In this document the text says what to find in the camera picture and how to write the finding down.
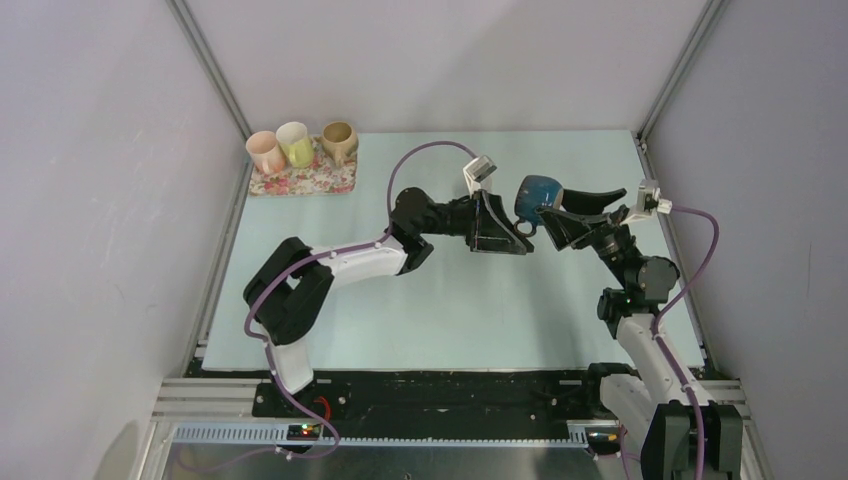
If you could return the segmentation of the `beige ceramic mug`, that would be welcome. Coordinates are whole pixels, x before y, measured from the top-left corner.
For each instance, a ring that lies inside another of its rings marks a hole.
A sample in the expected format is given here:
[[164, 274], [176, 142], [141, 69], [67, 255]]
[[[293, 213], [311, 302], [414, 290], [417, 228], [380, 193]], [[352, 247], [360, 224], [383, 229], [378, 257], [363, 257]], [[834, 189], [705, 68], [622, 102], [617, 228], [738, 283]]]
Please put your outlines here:
[[327, 157], [341, 168], [356, 154], [359, 140], [349, 123], [336, 121], [323, 128], [320, 143]]

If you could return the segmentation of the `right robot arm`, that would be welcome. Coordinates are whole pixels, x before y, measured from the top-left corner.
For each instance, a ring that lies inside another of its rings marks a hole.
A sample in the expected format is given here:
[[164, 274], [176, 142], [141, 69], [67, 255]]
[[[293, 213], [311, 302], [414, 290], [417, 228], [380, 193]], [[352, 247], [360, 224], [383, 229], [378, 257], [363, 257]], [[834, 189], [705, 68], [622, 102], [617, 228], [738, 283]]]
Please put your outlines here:
[[637, 204], [614, 212], [607, 206], [623, 190], [604, 194], [570, 192], [572, 210], [539, 205], [534, 211], [554, 246], [563, 250], [592, 248], [620, 286], [603, 290], [597, 316], [626, 351], [635, 373], [612, 373], [585, 385], [583, 409], [604, 418], [611, 412], [640, 450], [645, 479], [739, 479], [742, 476], [743, 420], [731, 405], [721, 405], [679, 358], [664, 326], [669, 310], [688, 293], [668, 258], [646, 256], [636, 245], [630, 224], [655, 215], [686, 213], [713, 226], [707, 265], [720, 229], [714, 216], [674, 204], [658, 188], [643, 187]]

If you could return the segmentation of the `blue ceramic mug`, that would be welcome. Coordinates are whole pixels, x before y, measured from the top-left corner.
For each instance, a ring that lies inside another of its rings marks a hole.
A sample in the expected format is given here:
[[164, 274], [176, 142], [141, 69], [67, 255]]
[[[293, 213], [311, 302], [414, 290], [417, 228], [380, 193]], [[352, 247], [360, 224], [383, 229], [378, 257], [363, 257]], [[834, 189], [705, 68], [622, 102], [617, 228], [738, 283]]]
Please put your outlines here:
[[527, 175], [516, 193], [513, 211], [517, 220], [514, 231], [525, 238], [536, 234], [542, 224], [538, 208], [559, 209], [562, 204], [564, 187], [556, 179], [542, 175]]

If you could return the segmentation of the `pink ceramic mug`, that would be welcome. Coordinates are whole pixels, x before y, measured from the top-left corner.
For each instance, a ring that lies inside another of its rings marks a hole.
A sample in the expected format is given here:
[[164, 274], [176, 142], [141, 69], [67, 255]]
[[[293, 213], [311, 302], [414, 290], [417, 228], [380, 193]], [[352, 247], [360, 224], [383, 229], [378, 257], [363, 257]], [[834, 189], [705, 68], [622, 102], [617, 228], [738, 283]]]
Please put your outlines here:
[[263, 175], [270, 176], [282, 172], [286, 167], [286, 157], [272, 131], [253, 133], [245, 142], [254, 167]]

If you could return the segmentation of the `yellow ceramic mug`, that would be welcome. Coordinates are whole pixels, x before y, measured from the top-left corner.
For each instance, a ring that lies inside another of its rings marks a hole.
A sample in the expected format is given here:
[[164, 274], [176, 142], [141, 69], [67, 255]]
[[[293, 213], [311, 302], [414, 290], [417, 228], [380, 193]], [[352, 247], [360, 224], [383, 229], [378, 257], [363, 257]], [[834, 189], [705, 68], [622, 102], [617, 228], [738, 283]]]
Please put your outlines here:
[[312, 164], [315, 153], [305, 124], [291, 121], [281, 125], [276, 130], [276, 139], [293, 168], [307, 168]]

